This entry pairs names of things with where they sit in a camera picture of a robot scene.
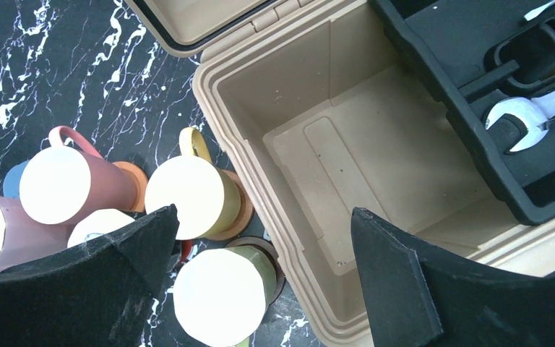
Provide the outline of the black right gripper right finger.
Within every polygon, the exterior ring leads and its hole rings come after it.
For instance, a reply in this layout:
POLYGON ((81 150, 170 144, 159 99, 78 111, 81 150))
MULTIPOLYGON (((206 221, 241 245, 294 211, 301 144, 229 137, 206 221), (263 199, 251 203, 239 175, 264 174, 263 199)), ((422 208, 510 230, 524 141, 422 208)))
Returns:
POLYGON ((375 346, 555 346, 555 276, 468 260, 366 208, 350 233, 375 346))

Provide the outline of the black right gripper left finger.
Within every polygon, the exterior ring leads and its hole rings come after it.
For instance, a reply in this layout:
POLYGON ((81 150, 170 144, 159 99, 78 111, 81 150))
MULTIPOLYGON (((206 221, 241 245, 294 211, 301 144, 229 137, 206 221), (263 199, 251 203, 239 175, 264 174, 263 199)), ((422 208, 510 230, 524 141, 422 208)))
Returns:
POLYGON ((0 346, 137 346, 176 245, 174 206, 0 273, 0 346))

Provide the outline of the red coaster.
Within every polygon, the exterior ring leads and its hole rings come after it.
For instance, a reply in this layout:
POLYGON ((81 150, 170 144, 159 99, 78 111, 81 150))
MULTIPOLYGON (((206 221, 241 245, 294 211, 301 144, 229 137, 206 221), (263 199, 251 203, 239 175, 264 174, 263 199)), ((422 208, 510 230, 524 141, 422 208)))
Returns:
POLYGON ((188 262, 188 258, 192 253, 192 246, 193 246, 192 240, 181 241, 181 248, 180 248, 181 253, 180 253, 179 261, 176 263, 177 265, 185 264, 186 262, 188 262))

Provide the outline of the pink mug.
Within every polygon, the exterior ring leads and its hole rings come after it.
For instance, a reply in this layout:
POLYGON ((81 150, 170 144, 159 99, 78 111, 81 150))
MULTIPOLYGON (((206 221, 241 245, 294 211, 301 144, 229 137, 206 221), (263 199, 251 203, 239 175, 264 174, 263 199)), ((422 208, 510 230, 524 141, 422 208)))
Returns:
POLYGON ((29 217, 46 225, 76 224, 96 210, 133 207, 133 181, 79 132, 57 126, 48 141, 22 174, 20 202, 29 217))

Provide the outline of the orange wooden coaster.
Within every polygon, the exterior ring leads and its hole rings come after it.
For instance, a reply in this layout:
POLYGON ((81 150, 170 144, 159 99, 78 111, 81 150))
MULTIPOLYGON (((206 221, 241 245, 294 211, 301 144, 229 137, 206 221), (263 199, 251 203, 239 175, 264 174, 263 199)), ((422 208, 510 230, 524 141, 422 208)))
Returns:
POLYGON ((116 161, 113 164, 120 168, 135 185, 136 199, 129 211, 143 213, 145 211, 145 192, 149 181, 147 175, 139 166, 127 161, 116 161))

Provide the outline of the yellow mug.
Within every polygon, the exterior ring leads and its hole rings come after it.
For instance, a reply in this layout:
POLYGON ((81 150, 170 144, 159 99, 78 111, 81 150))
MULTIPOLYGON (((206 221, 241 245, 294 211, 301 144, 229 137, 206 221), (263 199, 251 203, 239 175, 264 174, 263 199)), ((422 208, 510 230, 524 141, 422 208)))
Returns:
POLYGON ((275 270, 258 249, 208 249, 178 272, 172 287, 174 313, 195 340, 236 346, 260 326, 275 288, 275 270))

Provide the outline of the blue grey coaster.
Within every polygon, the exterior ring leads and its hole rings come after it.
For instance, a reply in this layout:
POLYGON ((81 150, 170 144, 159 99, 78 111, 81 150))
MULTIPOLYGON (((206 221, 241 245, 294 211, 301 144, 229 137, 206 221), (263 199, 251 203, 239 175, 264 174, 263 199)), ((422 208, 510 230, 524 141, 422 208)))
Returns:
POLYGON ((19 199, 20 198, 20 182, 25 167, 29 163, 25 160, 13 166, 6 174, 3 180, 3 196, 19 199))

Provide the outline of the peach mug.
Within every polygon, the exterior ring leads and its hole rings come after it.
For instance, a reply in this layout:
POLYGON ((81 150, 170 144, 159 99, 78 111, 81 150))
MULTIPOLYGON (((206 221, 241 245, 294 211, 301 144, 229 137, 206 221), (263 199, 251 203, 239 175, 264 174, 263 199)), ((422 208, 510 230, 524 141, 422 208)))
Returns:
POLYGON ((187 127, 178 138, 181 154, 160 164, 145 192, 145 211, 176 206, 178 240, 225 231, 241 209, 238 187, 214 165, 202 133, 187 127))

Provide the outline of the dark walnut coaster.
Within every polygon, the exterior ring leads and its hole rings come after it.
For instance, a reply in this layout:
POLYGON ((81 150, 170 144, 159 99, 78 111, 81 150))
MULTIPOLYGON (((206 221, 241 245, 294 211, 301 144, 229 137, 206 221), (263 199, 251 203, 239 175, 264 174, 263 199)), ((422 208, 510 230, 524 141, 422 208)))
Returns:
POLYGON ((278 299, 279 295, 281 295, 286 282, 285 274, 280 264, 278 263, 278 253, 273 244, 270 241, 259 236, 242 236, 229 241, 226 246, 252 246, 264 253, 269 258, 269 261, 273 266, 276 274, 276 288, 270 296, 267 305, 270 306, 271 304, 273 304, 278 299))

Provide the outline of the light wooden coaster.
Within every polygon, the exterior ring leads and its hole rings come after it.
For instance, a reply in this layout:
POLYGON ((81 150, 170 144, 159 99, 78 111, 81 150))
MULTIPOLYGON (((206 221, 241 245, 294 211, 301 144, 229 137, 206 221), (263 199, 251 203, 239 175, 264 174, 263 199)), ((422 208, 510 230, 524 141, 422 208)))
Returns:
POLYGON ((205 237, 206 239, 213 241, 226 241, 237 237, 248 227, 254 215, 254 206, 249 195, 244 189, 239 176, 233 171, 225 169, 223 169, 223 171, 238 187, 238 191, 241 196, 241 209, 234 222, 225 231, 205 237))

